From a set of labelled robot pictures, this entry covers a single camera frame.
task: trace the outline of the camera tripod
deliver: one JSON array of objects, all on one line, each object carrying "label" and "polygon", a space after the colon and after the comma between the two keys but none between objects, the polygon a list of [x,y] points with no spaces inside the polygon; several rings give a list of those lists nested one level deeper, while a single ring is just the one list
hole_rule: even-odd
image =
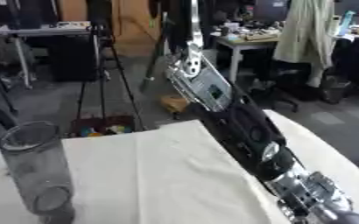
[{"label": "camera tripod", "polygon": [[[118,69],[118,71],[120,73],[121,79],[123,81],[123,84],[124,84],[125,90],[128,94],[128,97],[130,98],[130,103],[134,110],[134,113],[137,118],[140,129],[145,130],[143,120],[141,118],[138,107],[135,103],[135,97],[130,89],[129,82],[125,76],[123,65],[121,63],[121,60],[118,57],[116,48],[114,47],[115,38],[113,36],[112,30],[105,23],[102,23],[102,24],[92,23],[91,27],[90,27],[90,31],[91,31],[90,40],[92,41],[92,43],[94,45],[95,70],[96,70],[96,75],[97,75],[97,79],[99,80],[99,86],[100,86],[99,88],[100,88],[101,111],[102,111],[103,124],[106,123],[106,118],[107,118],[104,88],[105,88],[105,81],[109,78],[107,75],[107,72],[105,70],[105,67],[104,67],[104,58],[102,56],[102,39],[105,38],[105,41],[109,41],[109,47],[113,54],[113,59],[116,62],[116,69]],[[87,81],[85,80],[81,84],[81,92],[79,95],[76,120],[81,119],[81,109],[82,109],[82,104],[83,104],[83,100],[84,100],[86,85],[87,85]]]}]

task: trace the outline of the wall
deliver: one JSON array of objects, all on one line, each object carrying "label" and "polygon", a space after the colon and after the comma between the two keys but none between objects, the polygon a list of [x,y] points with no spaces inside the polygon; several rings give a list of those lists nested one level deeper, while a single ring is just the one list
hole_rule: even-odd
[{"label": "wall", "polygon": [[[86,19],[86,0],[60,0],[64,20]],[[112,0],[116,48],[128,56],[150,55],[159,27],[150,27],[148,0]]]}]

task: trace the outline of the black bag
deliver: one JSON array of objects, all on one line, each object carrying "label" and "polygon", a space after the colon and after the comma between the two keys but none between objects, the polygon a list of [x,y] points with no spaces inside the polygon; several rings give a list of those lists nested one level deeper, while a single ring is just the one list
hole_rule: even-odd
[{"label": "black bag", "polygon": [[328,75],[320,86],[321,99],[330,104],[338,104],[351,87],[351,81],[343,77]]}]

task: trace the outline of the table leg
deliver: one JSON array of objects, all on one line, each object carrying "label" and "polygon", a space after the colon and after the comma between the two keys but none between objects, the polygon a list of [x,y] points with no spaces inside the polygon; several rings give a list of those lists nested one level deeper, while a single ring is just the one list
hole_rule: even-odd
[{"label": "table leg", "polygon": [[238,73],[238,64],[241,60],[241,51],[239,48],[233,49],[233,55],[231,56],[231,66],[230,66],[230,80],[233,83],[236,83],[236,76]]},{"label": "table leg", "polygon": [[25,80],[25,87],[32,88],[30,83],[30,71],[28,70],[27,61],[25,59],[25,53],[22,47],[22,41],[20,37],[14,37],[16,49],[18,50],[18,57],[20,59],[20,64],[22,65],[24,80]]}]

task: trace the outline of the cable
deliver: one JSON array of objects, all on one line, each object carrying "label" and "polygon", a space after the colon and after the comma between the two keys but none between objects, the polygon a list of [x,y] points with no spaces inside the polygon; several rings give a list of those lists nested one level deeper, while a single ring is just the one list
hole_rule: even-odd
[{"label": "cable", "polygon": [[122,17],[123,20],[126,20],[130,23],[133,23],[141,32],[147,35],[152,42],[157,42],[157,40],[133,17]]}]

